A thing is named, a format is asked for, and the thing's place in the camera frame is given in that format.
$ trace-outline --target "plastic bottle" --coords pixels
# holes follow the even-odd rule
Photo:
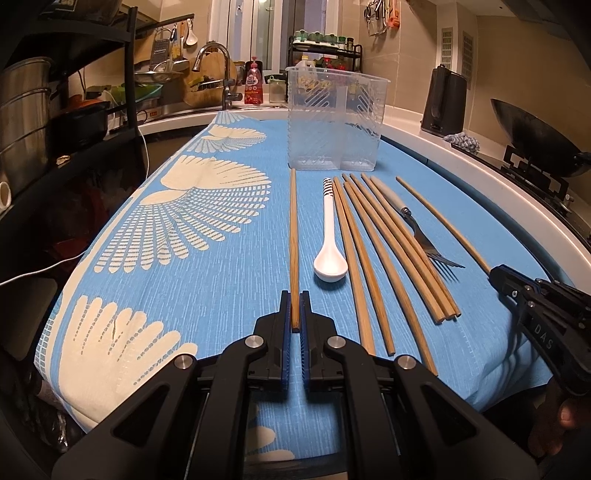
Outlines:
[[[302,55],[301,60],[295,65],[297,68],[299,67],[307,67],[307,68],[315,68],[316,65],[312,60],[308,59],[308,55]],[[316,73],[312,73],[309,70],[303,70],[302,72],[298,72],[297,75],[297,86],[299,88],[308,88],[309,86],[313,85],[314,82],[318,79]]]
[[[244,87],[244,103],[260,105],[262,103],[262,76],[256,66],[256,57],[252,58]]]

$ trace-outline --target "faucet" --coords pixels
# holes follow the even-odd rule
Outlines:
[[[197,52],[197,58],[195,59],[195,64],[193,65],[192,70],[194,72],[198,72],[201,68],[201,60],[203,56],[214,48],[220,50],[224,58],[225,66],[223,73],[222,110],[228,110],[232,108],[232,102],[242,100],[241,93],[230,92],[230,87],[235,84],[235,81],[230,79],[230,68],[232,68],[232,64],[230,63],[230,53],[228,52],[228,49],[221,43],[215,41],[207,42],[199,49],[199,52]]]

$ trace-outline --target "white countertop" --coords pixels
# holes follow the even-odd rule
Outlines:
[[[260,120],[287,119],[285,108],[237,110],[241,115]],[[144,135],[196,127],[209,124],[216,111],[191,113],[150,122],[140,126]],[[591,294],[591,253],[546,207],[505,179],[498,172],[464,155],[442,138],[420,129],[421,114],[386,106],[382,135],[404,145],[433,164],[443,168],[457,179],[470,185],[503,210],[512,220],[528,232],[564,271],[577,288]],[[503,145],[481,135],[468,132],[480,142],[480,152],[488,157],[502,159]],[[591,207],[580,198],[575,201],[577,213],[591,218]]]

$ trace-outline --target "gas stove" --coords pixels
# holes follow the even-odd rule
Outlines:
[[[452,147],[496,170],[529,193],[565,224],[591,252],[591,225],[571,208],[574,199],[568,194],[569,183],[565,179],[541,171],[511,145],[507,145],[503,160],[481,154],[476,156],[455,145]]]

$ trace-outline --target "grater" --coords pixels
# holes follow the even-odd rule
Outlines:
[[[161,38],[154,38],[154,42],[152,43],[152,55],[150,56],[150,70],[152,71],[157,65],[167,61],[170,55],[170,37],[164,38],[165,30],[170,34],[172,33],[168,28],[163,28],[156,34],[156,37],[160,35]]]

